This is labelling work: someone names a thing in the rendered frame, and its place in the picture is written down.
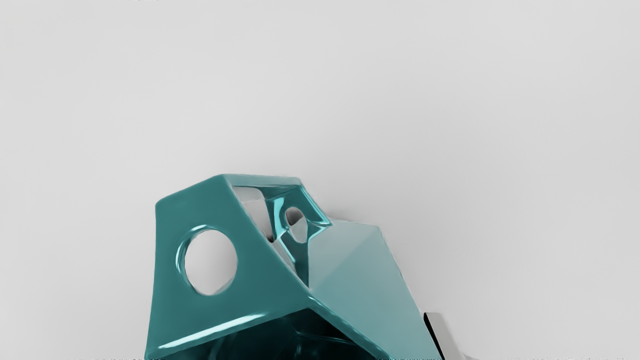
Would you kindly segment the teal faceted mug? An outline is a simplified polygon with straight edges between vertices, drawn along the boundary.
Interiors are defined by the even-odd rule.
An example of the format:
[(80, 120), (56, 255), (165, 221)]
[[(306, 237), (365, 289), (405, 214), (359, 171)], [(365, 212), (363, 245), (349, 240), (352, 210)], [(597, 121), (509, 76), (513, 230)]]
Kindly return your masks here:
[[(330, 219), (296, 177), (220, 174), (160, 199), (144, 360), (445, 360), (379, 227)], [(233, 278), (186, 253), (227, 237)]]

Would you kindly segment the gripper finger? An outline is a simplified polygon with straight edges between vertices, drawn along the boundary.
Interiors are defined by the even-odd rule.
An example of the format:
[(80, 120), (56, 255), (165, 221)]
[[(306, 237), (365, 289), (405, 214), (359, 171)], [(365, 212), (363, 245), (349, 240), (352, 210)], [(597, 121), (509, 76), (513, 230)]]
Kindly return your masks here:
[(444, 360), (476, 360), (462, 351), (441, 312), (425, 312), (423, 321)]

